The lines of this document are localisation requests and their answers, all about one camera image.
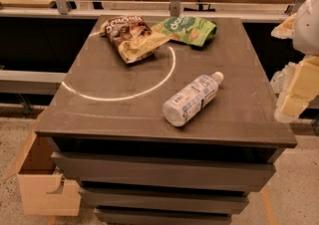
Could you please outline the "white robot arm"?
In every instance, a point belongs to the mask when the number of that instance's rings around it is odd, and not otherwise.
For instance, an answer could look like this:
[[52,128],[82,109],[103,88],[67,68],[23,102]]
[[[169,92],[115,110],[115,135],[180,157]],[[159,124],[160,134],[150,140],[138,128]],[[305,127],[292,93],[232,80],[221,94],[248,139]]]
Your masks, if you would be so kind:
[[284,68],[274,113],[277,121],[293,122],[319,96],[319,0],[306,0],[271,36],[291,39],[293,48],[304,54],[298,64]]

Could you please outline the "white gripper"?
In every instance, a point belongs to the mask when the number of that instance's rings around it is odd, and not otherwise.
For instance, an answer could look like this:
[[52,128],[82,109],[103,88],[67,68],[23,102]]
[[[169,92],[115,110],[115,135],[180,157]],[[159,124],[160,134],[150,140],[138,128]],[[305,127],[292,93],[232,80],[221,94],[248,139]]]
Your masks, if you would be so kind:
[[[271,31],[271,36],[291,39],[295,17],[290,15]],[[296,121],[319,95],[319,57],[305,56],[298,64],[289,62],[273,75],[270,85],[277,95],[274,118],[285,123]]]

